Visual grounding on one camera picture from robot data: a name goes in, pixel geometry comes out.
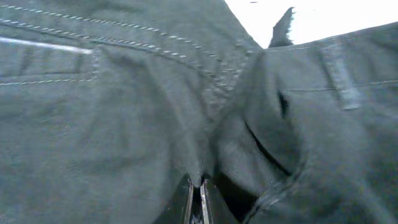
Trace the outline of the black shorts with white lining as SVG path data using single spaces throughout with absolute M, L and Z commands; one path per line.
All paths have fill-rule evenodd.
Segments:
M 1 222 L 397 222 L 397 24 L 261 47 L 226 1 L 2 1 Z

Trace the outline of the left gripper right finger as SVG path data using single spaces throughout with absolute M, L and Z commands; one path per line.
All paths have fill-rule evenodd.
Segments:
M 200 197 L 204 224 L 239 224 L 229 210 L 221 192 L 211 180 L 203 181 Z

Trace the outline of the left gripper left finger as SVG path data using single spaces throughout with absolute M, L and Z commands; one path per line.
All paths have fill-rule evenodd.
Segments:
M 154 224 L 188 224 L 192 213 L 193 184 L 185 174 Z

